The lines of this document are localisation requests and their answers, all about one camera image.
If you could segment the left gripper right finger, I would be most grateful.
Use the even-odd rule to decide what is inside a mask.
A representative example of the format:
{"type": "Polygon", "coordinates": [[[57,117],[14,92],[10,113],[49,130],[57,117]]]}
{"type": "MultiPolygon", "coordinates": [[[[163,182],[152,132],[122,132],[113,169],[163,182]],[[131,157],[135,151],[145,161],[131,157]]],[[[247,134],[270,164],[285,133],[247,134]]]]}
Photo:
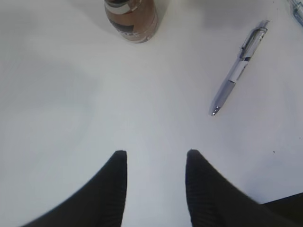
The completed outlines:
{"type": "Polygon", "coordinates": [[[299,226],[237,189],[198,150],[187,153],[185,186],[194,227],[299,226]]]}

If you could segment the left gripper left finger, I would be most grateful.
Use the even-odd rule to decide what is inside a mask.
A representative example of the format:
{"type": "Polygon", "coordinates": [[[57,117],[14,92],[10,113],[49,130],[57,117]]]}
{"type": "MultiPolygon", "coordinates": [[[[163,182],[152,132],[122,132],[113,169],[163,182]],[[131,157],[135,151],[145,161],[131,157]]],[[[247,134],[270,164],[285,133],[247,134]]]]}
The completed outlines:
{"type": "Polygon", "coordinates": [[[127,192],[127,153],[113,153],[105,165],[66,201],[28,227],[119,227],[127,192]]]}

